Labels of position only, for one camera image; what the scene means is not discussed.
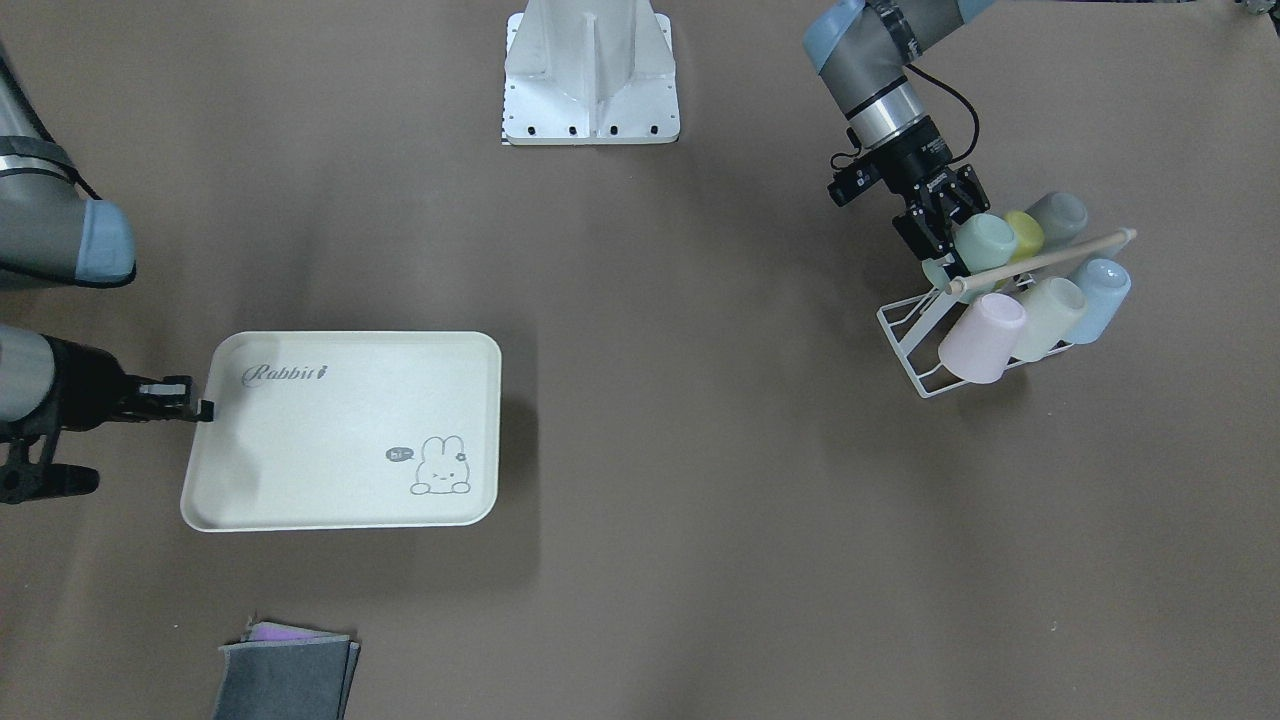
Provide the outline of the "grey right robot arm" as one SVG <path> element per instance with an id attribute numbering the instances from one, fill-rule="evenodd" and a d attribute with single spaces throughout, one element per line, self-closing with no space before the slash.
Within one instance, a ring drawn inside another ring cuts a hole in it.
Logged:
<path id="1" fill-rule="evenodd" d="M 17 73 L 3 64 L 3 288 L 114 290 L 136 277 L 134 236 L 96 193 L 41 120 Z M 123 369 L 108 351 L 35 331 L 3 328 L 5 423 L 47 414 L 68 430 L 108 421 L 211 421 L 187 375 Z"/>

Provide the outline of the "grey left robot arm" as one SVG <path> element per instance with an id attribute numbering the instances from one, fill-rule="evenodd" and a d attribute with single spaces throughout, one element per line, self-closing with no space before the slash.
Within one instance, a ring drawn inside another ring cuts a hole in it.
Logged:
<path id="1" fill-rule="evenodd" d="M 948 278 L 973 274 L 957 250 L 957 229 L 988 211 L 989 200 L 973 165 L 963 164 L 942 138 L 906 73 L 959 97 L 914 63 L 989 5 L 837 1 L 803 37 L 856 151 L 849 164 L 833 168 L 827 187 L 832 201 L 842 208 L 883 182 L 905 204 L 893 219 L 899 236 L 919 260 L 937 261 Z"/>

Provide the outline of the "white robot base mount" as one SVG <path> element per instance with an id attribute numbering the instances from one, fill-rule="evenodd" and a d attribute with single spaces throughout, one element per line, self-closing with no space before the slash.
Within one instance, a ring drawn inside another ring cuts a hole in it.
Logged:
<path id="1" fill-rule="evenodd" d="M 506 22 L 500 138 L 511 146 L 673 143 L 671 19 L 649 1 L 529 1 Z"/>

